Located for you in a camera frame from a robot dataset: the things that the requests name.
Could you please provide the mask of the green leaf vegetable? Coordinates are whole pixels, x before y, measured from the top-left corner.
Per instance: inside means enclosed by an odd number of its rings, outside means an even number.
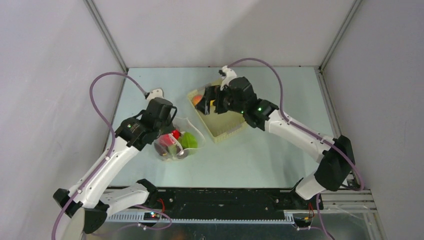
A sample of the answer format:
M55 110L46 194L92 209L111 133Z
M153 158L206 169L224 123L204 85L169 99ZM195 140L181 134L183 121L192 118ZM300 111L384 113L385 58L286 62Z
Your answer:
M198 147L198 141L196 137L190 132L185 132L179 139L183 149L196 149Z

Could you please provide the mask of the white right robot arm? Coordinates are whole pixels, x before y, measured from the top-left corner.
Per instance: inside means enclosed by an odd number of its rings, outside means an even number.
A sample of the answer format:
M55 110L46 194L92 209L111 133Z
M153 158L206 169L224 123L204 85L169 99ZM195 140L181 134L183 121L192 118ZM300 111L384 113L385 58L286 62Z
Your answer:
M290 201L297 209L308 206L318 193L337 191L353 170L355 163L349 138L318 133L281 113L276 104L258 98L245 77L234 78L224 86L207 86L195 109L203 115L241 114L252 128L277 135L310 155L318 167L293 188Z

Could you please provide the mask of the orange peach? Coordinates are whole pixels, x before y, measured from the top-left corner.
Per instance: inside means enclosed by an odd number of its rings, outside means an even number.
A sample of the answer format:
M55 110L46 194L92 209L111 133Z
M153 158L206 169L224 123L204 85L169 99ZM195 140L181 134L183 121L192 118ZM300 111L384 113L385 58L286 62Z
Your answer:
M193 106L195 107L202 100L202 98L203 98L202 95L199 95L199 94L195 95L191 100Z

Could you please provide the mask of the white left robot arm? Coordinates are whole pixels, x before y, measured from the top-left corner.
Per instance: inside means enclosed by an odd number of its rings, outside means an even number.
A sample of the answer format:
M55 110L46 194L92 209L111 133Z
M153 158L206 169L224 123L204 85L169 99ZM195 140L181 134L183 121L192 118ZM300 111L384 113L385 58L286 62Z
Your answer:
M90 170L70 189L59 188L53 199L70 218L80 209L84 212L82 232L92 234L106 219L136 205L153 208L158 202L158 189L147 179L132 186L105 193L121 169L160 136L171 133L177 107L170 101L155 97L147 108L122 121L112 131L112 142Z

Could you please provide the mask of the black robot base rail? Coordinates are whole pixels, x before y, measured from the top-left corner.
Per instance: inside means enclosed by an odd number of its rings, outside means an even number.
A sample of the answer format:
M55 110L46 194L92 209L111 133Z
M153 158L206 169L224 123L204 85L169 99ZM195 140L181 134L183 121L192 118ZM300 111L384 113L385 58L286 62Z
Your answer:
M172 220L282 221L285 211L322 210L321 198L304 200L292 189L156 187L142 184L153 195L144 206L164 210Z

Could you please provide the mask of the clear dotted zip bag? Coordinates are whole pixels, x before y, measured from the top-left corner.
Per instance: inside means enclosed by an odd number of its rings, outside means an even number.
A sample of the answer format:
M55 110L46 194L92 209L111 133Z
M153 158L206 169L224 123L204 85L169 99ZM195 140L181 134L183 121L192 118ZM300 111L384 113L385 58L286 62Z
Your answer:
M175 129L161 135L153 143L153 147L162 161L183 160L196 154L206 144L204 135L188 118L176 117L173 120Z

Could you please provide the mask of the red bell pepper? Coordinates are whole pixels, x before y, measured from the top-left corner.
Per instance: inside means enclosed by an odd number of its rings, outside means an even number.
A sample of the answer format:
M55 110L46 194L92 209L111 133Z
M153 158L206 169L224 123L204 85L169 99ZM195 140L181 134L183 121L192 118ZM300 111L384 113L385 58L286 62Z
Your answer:
M178 142L181 133L178 130L173 130L171 133L162 135L158 140L159 144L165 147L175 145Z

